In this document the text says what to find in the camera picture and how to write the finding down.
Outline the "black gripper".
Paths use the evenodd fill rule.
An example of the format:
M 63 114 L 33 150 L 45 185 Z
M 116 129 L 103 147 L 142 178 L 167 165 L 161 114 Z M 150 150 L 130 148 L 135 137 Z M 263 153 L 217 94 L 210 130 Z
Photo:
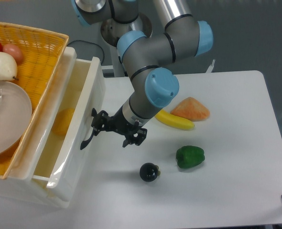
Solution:
M 109 117 L 104 110 L 97 112 L 95 108 L 91 111 L 93 117 L 91 127 L 92 136 L 97 136 L 101 131 L 115 132 L 125 136 L 122 147 L 128 145 L 141 145 L 147 137 L 147 129 L 139 126 L 138 121 L 133 121 L 131 124 L 126 120 L 123 114 L 123 107 L 121 107 L 115 115 Z

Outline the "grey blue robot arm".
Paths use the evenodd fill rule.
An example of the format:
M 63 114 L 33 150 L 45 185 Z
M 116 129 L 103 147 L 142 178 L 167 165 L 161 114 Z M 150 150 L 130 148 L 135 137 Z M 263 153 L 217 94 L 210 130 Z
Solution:
M 115 132 L 125 137 L 124 146 L 140 145 L 145 124 L 166 107 L 179 92 L 178 79 L 166 65 L 208 52 L 213 33 L 205 21 L 193 18 L 185 0 L 156 0 L 154 6 L 164 33 L 151 36 L 136 0 L 74 0 L 72 7 L 82 25 L 97 22 L 112 26 L 112 46 L 133 86 L 133 93 L 115 115 L 92 110 L 92 133 Z

